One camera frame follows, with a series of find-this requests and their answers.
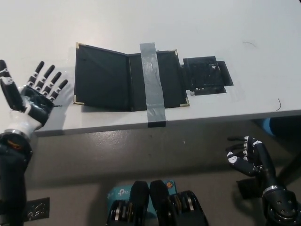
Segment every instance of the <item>robotic hand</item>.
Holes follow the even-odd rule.
[[[265,145],[253,137],[229,137],[241,141],[226,148],[228,161],[237,171],[255,177],[262,196],[268,226],[301,226],[301,205],[293,192],[279,182]]]
[[[44,85],[53,72],[54,65],[36,82],[43,65],[44,62],[40,62],[27,85],[18,89],[5,62],[0,60],[0,85],[12,109],[12,122],[4,133],[0,134],[0,214],[5,214],[12,226],[23,225],[26,204],[24,173],[32,155],[30,139],[35,130],[45,125],[54,108],[53,101],[68,82],[64,80],[51,92],[61,76],[58,72],[48,85]]]

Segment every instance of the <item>blue object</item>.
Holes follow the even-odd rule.
[[[163,180],[163,182],[166,184],[170,195],[177,193],[174,180]],[[132,186],[133,185],[124,185],[114,187],[108,193],[108,211],[110,211],[111,205],[115,200],[129,200]],[[151,198],[149,199],[147,212],[147,218],[157,218],[157,214],[152,205]]]

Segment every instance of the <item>gray duct tape strip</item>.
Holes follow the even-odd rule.
[[[165,107],[155,43],[140,44],[148,127],[165,127]]]

